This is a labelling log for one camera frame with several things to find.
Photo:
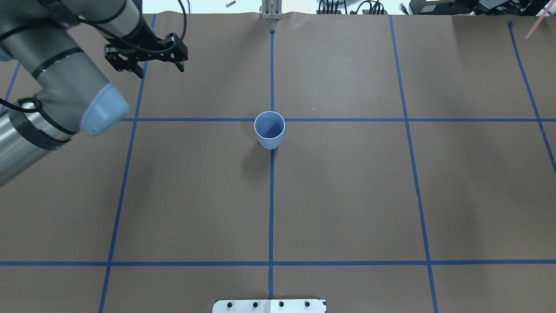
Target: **plastic cup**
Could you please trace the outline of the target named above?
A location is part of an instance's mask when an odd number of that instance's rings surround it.
[[[286,121],[282,115],[274,111],[266,111],[255,118],[255,134],[263,148],[278,148],[284,137]]]

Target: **vertical blue line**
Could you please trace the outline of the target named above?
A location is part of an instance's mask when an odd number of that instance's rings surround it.
[[[269,298],[274,295],[274,150],[270,151]]]
[[[409,156],[411,157],[411,168],[413,170],[413,182],[415,184],[415,192],[417,194],[417,204],[419,206],[419,217],[421,219],[421,232],[423,235],[423,244],[425,246],[425,257],[427,261],[427,270],[429,272],[430,294],[433,301],[433,309],[438,313],[438,304],[436,302],[436,289],[434,287],[433,267],[430,263],[429,240],[426,235],[425,214],[423,212],[423,202],[421,201],[421,190],[419,188],[419,178],[417,176],[417,166],[415,165],[415,154],[413,152],[413,141],[411,140],[411,130],[409,128],[408,110],[405,103],[404,85],[401,80],[400,60],[398,58],[398,47],[396,45],[396,34],[394,32],[394,20],[390,17],[390,32],[392,34],[392,46],[394,47],[394,59],[396,60],[396,71],[398,72],[398,84],[400,87],[401,106],[404,111],[405,132],[408,137]]]
[[[508,29],[510,30],[510,37],[512,38],[512,45],[514,46],[515,58],[517,59],[519,69],[522,72],[523,81],[525,83],[525,87],[527,88],[527,93],[529,94],[529,99],[531,100],[533,111],[535,111],[535,116],[537,117],[537,123],[539,124],[540,133],[543,136],[544,145],[547,147],[548,157],[550,158],[550,162],[552,163],[552,168],[554,169],[554,173],[556,173],[556,162],[554,161],[554,155],[552,154],[552,149],[550,148],[550,143],[548,142],[547,134],[544,132],[543,122],[540,120],[539,110],[537,109],[537,104],[535,103],[533,92],[531,92],[531,87],[529,86],[529,80],[527,79],[527,75],[525,74],[525,69],[523,69],[521,57],[519,56],[518,45],[515,43],[512,21],[508,22]]]
[[[274,111],[274,29],[270,30],[270,110]]]
[[[151,28],[154,29],[156,22],[156,14],[152,16]],[[130,143],[127,148],[126,156],[126,166],[123,169],[122,185],[120,188],[120,198],[118,200],[118,208],[116,210],[116,218],[114,220],[114,228],[112,230],[112,239],[110,241],[110,251],[108,252],[108,265],[106,266],[105,280],[102,285],[101,300],[98,306],[98,313],[103,313],[104,305],[106,300],[106,292],[108,291],[108,281],[110,280],[110,270],[112,268],[112,259],[114,257],[114,248],[116,246],[116,236],[118,234],[118,226],[120,225],[120,215],[122,213],[123,196],[126,191],[127,174],[130,169],[131,153],[133,151],[133,142],[135,141],[135,130],[137,129],[137,118],[139,117],[139,109],[141,108],[141,99],[143,98],[143,87],[145,86],[145,78],[147,77],[147,66],[148,62],[145,62],[144,76],[141,79],[141,84],[139,86],[139,93],[137,95],[137,103],[135,105],[135,118],[133,121],[133,126],[131,128]]]
[[[6,101],[9,101],[9,96],[12,93],[12,89],[13,89],[13,84],[16,83],[16,77],[17,77],[17,73],[19,73],[19,67],[20,67],[20,63],[18,63],[16,65],[16,69],[13,71],[13,75],[12,75],[12,81],[9,83],[9,87],[8,87],[8,91],[6,92]],[[0,115],[2,115],[2,113],[4,113],[4,110],[6,108],[3,105],[0,105]]]

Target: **black band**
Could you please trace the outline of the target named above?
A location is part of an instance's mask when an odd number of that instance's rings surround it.
[[[42,19],[40,21],[36,21],[33,23],[29,23],[29,24],[25,24],[23,26],[19,26],[16,27],[10,31],[7,31],[3,34],[0,35],[0,41],[8,38],[11,35],[15,35],[16,33],[20,33],[22,31],[27,31],[27,30],[32,30],[35,28],[39,28],[39,27],[44,27],[44,26],[57,26],[59,27],[59,25],[53,20],[53,19]]]
[[[96,24],[104,24],[104,23],[108,23],[111,22],[113,19],[115,19],[116,17],[120,16],[120,14],[122,14],[123,10],[126,9],[126,5],[127,5],[127,0],[123,2],[123,6],[118,10],[118,12],[116,14],[114,14],[112,17],[103,19],[101,21],[91,21],[94,22]]]
[[[70,56],[74,53],[78,53],[78,52],[83,52],[83,49],[81,49],[81,48],[71,48],[71,49],[68,49],[68,50],[65,50],[65,51],[62,51],[62,52],[58,53],[57,55],[49,58],[45,62],[42,62],[41,65],[37,66],[37,68],[31,73],[31,76],[33,76],[34,79],[37,79],[37,77],[43,71],[46,71],[47,68],[51,67],[56,62],[60,61],[61,59],[65,58],[67,56]]]
[[[35,126],[27,119],[25,113],[9,110],[8,117],[10,122],[12,122],[13,127],[21,135],[21,137],[43,150],[57,150],[69,141],[69,139],[58,140],[49,136],[44,131],[35,128]]]
[[[54,126],[54,128],[56,128],[57,130],[68,134],[68,135],[75,135],[76,132],[75,131],[71,131],[69,129],[64,128],[63,126],[61,126],[60,124],[56,123],[48,114],[46,114],[46,112],[44,110],[39,110],[40,115],[42,116],[42,118],[44,118],[45,121],[49,122],[50,125]]]

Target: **white mounting plate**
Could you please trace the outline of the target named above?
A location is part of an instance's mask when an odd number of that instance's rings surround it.
[[[326,300],[220,300],[212,307],[212,313],[326,313]]]

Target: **horizontal blue line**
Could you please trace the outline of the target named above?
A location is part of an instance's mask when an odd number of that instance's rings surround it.
[[[556,264],[556,260],[438,260],[430,261],[222,261],[222,262],[80,262],[80,261],[0,261],[0,266],[415,266],[415,265],[504,265]]]
[[[405,122],[404,118],[288,118],[287,122]],[[122,121],[138,122],[253,122],[245,118],[123,118]],[[443,118],[408,118],[409,122],[494,122],[494,123],[532,123],[556,122],[556,119],[443,119]]]

